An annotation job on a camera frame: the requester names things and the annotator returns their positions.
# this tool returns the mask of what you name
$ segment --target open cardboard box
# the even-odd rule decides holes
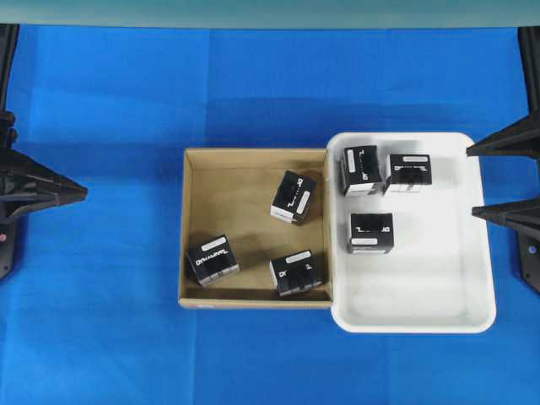
[[[270,216],[270,205],[285,170],[317,182],[302,226]],[[187,149],[181,226],[178,300],[190,308],[327,308],[332,303],[328,258],[326,149]],[[192,277],[186,249],[226,234],[240,272],[208,287]],[[311,249],[324,282],[280,298],[269,269],[272,259]]]

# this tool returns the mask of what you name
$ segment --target blue cloth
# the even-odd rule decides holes
[[[325,147],[341,131],[459,131],[527,113],[516,30],[22,27],[15,148],[89,188],[31,214],[0,284],[0,403],[539,403],[540,297],[489,226],[479,335],[349,334],[327,310],[176,303],[185,147]],[[539,189],[482,159],[486,203]]]

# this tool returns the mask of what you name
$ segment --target black clamp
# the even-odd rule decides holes
[[[0,24],[0,278],[13,267],[21,215],[83,201],[87,189],[12,150],[15,115],[6,111],[9,73],[19,34],[16,24]]]
[[[540,159],[540,27],[520,28],[518,37],[530,114],[467,148],[467,156]],[[474,207],[472,215],[517,232],[521,278],[540,294],[540,196]]]

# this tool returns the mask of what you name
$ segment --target black cube with white label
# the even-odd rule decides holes
[[[391,213],[351,213],[349,253],[388,253],[392,247],[394,224]]]
[[[375,194],[382,184],[375,145],[345,148],[339,162],[345,197]]]
[[[308,291],[322,283],[311,251],[270,261],[270,273],[280,296]]]
[[[316,182],[307,175],[286,170],[270,207],[270,215],[291,224],[301,224],[310,209]]]
[[[187,260],[192,265],[197,281],[203,287],[240,271],[225,235],[188,249]]]
[[[385,195],[394,192],[420,192],[431,184],[428,154],[389,154],[386,158]]]

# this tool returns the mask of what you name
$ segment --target plastic tray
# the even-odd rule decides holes
[[[374,144],[389,153],[429,154],[433,185],[419,194],[345,198],[338,189],[343,148]],[[333,304],[350,332],[481,332],[495,318],[478,158],[454,132],[348,132],[328,144]],[[395,246],[385,255],[347,253],[350,213],[393,213]]]

